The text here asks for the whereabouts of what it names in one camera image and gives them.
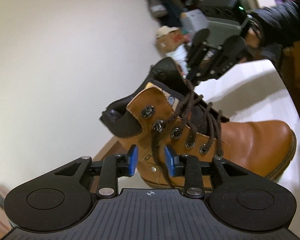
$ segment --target blue gripper pad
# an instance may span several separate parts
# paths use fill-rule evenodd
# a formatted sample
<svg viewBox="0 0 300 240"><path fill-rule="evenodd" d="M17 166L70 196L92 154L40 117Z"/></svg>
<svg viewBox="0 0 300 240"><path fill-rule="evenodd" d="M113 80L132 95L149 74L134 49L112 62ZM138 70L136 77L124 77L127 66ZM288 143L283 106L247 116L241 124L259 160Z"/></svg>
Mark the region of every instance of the blue gripper pad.
<svg viewBox="0 0 300 240"><path fill-rule="evenodd" d="M127 156L127 161L129 163L129 175L133 176L138 163L138 147L136 145L132 145L127 153Z"/></svg>
<svg viewBox="0 0 300 240"><path fill-rule="evenodd" d="M164 148L164 158L165 158L166 165L167 165L167 168L169 171L169 175L171 177L175 176L176 171L175 171L175 167L174 167L174 158L171 155L167 146Z"/></svg>

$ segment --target shoelace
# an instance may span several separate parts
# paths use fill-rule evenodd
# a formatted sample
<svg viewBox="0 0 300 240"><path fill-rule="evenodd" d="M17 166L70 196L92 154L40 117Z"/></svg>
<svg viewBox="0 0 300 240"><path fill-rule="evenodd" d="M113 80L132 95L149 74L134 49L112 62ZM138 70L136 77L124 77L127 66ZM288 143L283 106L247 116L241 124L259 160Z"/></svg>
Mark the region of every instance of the shoelace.
<svg viewBox="0 0 300 240"><path fill-rule="evenodd" d="M179 126L181 133L183 132L183 129L185 128L186 125L190 128L189 136L186 143L189 146L191 146L194 145L197 129L196 126L189 121L189 115L191 114L193 108L202 100L203 96L200 95L197 98L195 98L196 94L194 92L194 86L192 85L192 83L189 80L186 80L186 85L190 90L189 93L186 95L185 99L179 103L173 115L170 116L167 120L161 122L161 126L165 128L170 122L174 121L179 116L182 121L181 125ZM201 123L199 127L201 127L203 130L207 130L207 128L209 128L209 132L210 132L209 140L203 146L204 151L206 152L209 151L210 147L213 144L213 139L216 136L217 149L216 149L215 157L222 158L223 156L223 150L221 144L222 111L218 112L218 117L217 119L215 119L215 117L210 113L210 110L212 108L211 102L208 103L208 106L206 108L204 108L201 105L198 106L203 111L203 117L201 119ZM171 179L169 177L167 166L163 162L161 162L159 158L160 140L161 140L160 132L157 131L156 129L153 129L152 141L151 141L152 157L154 159L155 164L160 168L162 175L166 180L168 186L174 188Z"/></svg>

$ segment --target boot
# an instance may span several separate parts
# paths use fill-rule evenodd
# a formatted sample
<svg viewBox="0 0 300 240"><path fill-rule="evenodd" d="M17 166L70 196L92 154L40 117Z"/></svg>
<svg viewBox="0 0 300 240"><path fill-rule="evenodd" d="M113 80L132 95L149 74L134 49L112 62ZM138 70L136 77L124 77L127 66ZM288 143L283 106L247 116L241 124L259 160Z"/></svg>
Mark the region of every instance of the boot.
<svg viewBox="0 0 300 240"><path fill-rule="evenodd" d="M256 174L277 179L296 150L296 137L281 121L229 122L184 80L171 58L153 66L132 95L113 102L100 120L126 149L138 146L137 169L153 188L182 188L184 178L169 177L164 148L200 161L225 158ZM210 178L204 176L206 190Z"/></svg>

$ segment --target hat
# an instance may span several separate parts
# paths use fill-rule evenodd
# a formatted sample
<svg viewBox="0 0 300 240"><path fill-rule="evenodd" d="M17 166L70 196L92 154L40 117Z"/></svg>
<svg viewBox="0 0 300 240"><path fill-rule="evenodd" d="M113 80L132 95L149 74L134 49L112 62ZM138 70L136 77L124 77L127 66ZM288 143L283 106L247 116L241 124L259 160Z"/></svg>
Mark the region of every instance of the hat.
<svg viewBox="0 0 300 240"><path fill-rule="evenodd" d="M160 37L162 37L162 36L164 36L164 35L167 35L168 33L170 33L170 32L174 32L174 31L176 31L176 30L178 30L179 28L177 28L177 27L168 27L168 26L162 26L161 28L159 28L158 30L157 30L157 38L160 38Z"/></svg>

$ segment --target brown box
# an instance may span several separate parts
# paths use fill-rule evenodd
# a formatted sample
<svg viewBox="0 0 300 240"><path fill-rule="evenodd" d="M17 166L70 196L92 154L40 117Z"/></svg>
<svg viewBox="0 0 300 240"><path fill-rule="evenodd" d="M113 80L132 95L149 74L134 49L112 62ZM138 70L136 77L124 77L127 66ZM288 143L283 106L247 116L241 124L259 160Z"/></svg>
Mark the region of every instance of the brown box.
<svg viewBox="0 0 300 240"><path fill-rule="evenodd" d="M177 47L185 43L185 41L185 37L181 30L176 30L157 38L157 47L163 53L168 53L175 51Z"/></svg>

